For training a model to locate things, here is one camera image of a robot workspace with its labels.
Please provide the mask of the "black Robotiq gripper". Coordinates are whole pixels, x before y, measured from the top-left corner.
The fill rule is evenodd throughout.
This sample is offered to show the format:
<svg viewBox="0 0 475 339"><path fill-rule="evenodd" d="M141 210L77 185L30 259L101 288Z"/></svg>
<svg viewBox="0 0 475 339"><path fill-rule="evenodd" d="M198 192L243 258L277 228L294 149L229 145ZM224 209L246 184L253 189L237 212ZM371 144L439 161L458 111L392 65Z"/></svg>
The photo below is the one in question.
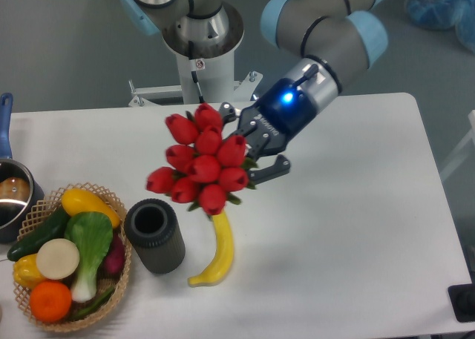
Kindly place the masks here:
<svg viewBox="0 0 475 339"><path fill-rule="evenodd" d="M279 79L253 105L243 110L223 102L218 112L223 124L239 119L237 135L246 139L247 156L251 159L276 155L315 118L315 106L289 78ZM291 162L282 154L273 165L249 170L255 185L282 177L290 172Z"/></svg>

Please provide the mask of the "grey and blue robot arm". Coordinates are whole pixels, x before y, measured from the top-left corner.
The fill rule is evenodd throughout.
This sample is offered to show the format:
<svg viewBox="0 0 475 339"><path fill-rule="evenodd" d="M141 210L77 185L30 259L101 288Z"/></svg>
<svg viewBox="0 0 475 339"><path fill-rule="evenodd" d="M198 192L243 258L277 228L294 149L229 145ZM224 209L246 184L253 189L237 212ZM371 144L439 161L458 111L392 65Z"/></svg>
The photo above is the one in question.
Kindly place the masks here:
<svg viewBox="0 0 475 339"><path fill-rule="evenodd" d="M274 165L249 171L253 184L288 173L288 143L351 81L385 52L386 30L370 12L382 0L270 0L261 15L263 37L295 54L298 63L254 104L239 111L258 79L236 85L235 50L243 38L239 12L224 0L120 0L146 35L159 33L175 55L186 104L220 105L224 122L236 122L247 154L275 156Z"/></svg>

